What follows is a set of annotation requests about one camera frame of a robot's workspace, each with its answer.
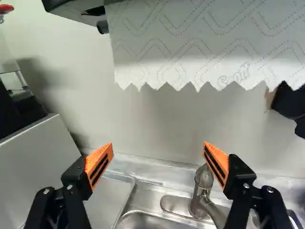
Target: paper towel roll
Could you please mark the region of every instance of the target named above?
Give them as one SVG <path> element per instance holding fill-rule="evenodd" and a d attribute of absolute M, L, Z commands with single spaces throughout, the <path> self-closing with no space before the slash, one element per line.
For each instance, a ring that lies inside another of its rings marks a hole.
<path fill-rule="evenodd" d="M 106 15 L 122 89 L 305 83 L 303 0 L 126 0 Z"/>

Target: black object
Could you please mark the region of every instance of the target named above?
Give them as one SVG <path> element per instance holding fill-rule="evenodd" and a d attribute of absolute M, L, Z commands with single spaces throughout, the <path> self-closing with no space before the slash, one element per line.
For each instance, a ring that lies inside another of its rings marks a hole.
<path fill-rule="evenodd" d="M 92 194 L 80 156 L 61 176 L 63 187 L 41 189 L 35 196 L 24 229 L 91 229 L 83 204 Z"/>
<path fill-rule="evenodd" d="M 256 188 L 255 172 L 237 155 L 229 155 L 229 175 L 224 194 L 233 200 L 224 229 L 245 229 L 254 209 L 263 229 L 293 229 L 280 192 L 274 187 Z"/>
<path fill-rule="evenodd" d="M 293 91 L 282 82 L 275 93 L 271 108 L 296 122 L 295 134 L 305 139 L 305 85 Z"/>
<path fill-rule="evenodd" d="M 10 92 L 0 80 L 0 139 L 48 114 L 29 91 L 12 96 Z"/>

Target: paper towel holder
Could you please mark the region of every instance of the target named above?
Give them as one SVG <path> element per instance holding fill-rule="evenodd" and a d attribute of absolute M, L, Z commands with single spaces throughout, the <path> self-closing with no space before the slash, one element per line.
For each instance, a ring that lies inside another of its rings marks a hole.
<path fill-rule="evenodd" d="M 105 5 L 122 0 L 41 0 L 49 13 L 97 27 L 100 34 L 109 33 Z"/>

